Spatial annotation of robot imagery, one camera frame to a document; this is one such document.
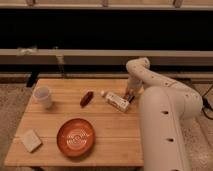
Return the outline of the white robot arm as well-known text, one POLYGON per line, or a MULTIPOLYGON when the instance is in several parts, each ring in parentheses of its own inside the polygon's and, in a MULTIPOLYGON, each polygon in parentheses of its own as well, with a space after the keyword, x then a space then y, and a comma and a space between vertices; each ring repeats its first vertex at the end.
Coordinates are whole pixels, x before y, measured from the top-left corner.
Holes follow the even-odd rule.
POLYGON ((146 57, 129 60, 126 69, 127 94, 136 94, 147 85, 139 99, 144 171, 191 171, 180 120, 201 112, 201 95, 182 82, 151 71, 146 57))

